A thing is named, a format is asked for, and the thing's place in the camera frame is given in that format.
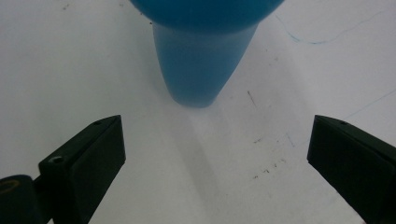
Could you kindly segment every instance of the white table surface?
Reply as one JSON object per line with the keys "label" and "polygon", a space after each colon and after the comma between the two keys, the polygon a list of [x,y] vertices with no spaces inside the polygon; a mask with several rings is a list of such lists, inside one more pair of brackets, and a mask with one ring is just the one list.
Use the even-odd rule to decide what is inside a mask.
{"label": "white table surface", "polygon": [[217,101],[167,93],[127,0],[0,2],[0,177],[121,114],[127,162],[91,223],[362,223],[306,161],[315,114],[396,146],[396,2],[287,0]]}

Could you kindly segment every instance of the blue plastic cup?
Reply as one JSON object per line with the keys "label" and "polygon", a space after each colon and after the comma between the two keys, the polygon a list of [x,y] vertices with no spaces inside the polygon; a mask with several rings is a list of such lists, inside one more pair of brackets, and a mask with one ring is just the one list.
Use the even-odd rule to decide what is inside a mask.
{"label": "blue plastic cup", "polygon": [[181,105],[211,105],[259,22],[283,0],[131,0],[153,21],[163,78]]}

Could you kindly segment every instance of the blue cup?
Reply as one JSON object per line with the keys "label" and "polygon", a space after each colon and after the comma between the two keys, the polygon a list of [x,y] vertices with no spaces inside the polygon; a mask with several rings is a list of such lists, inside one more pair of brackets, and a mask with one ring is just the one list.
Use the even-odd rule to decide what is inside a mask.
{"label": "blue cup", "polygon": [[261,20],[283,0],[131,0],[153,22],[166,86],[181,105],[211,105]]}

